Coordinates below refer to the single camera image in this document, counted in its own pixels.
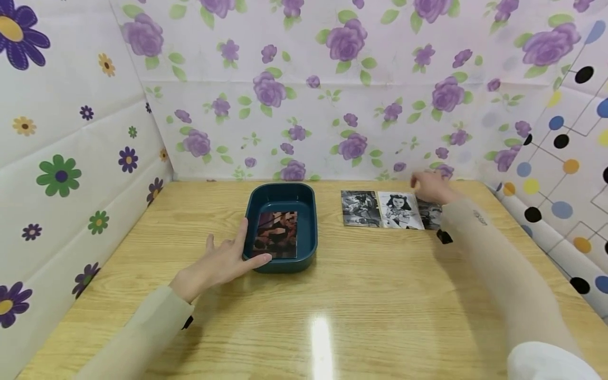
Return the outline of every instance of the yellow flower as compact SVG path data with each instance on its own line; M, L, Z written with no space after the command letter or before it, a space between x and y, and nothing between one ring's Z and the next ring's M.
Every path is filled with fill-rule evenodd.
M114 70L116 70L116 67L114 67L112 60L105 53L99 55L99 66L102 67L102 71L107 76L113 77L115 75Z
M13 128L17 130L18 134L29 136L35 134L36 126L33 124L33 120L28 119L25 116L21 116L17 119L13 119Z

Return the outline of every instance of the hand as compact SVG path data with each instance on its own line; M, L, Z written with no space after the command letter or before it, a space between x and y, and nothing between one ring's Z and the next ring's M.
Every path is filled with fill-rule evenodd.
M246 235L246 218L241 221L237 236L233 240L224 240L219 247L215 247L213 234L210 233L205 254L179 271L169 287L186 302L191 303L206 289L230 282L271 261L271 254L258 255L243 261Z
M416 190L416 196L423 201L439 203L441 205L454 202L463 197L462 194L451 189L447 179L441 177L440 172L416 171L410 180L410 186L420 187Z

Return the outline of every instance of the left hand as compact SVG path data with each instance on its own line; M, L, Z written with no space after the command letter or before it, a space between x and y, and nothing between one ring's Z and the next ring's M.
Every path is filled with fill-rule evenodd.
M262 254L243 261L246 235L246 218L241 221L236 237L233 240L224 240L219 247L214 245L213 234L210 233L205 254L179 271L169 287L186 302L191 303L206 289L230 282L271 261L271 254Z

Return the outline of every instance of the right hand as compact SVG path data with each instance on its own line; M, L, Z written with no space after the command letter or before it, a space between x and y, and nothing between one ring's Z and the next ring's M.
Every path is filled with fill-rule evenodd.
M441 172L415 171L410 186L416 188L417 184L420 186L415 191L416 196L426 202L444 205L463 197L450 188L448 180L441 177Z

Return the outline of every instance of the orange dot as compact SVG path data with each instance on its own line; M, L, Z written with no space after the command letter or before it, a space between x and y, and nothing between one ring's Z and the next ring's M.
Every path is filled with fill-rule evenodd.
M574 238L574 247L584 254L591 252L591 243L589 240L581 237Z
M505 186L502 188L502 192L506 196L511 196L511 195L515 194L515 185L512 184L511 182L507 182L505 184Z
M574 174L578 171L579 166L580 165L577 160L569 159L568 161L564 162L564 173Z

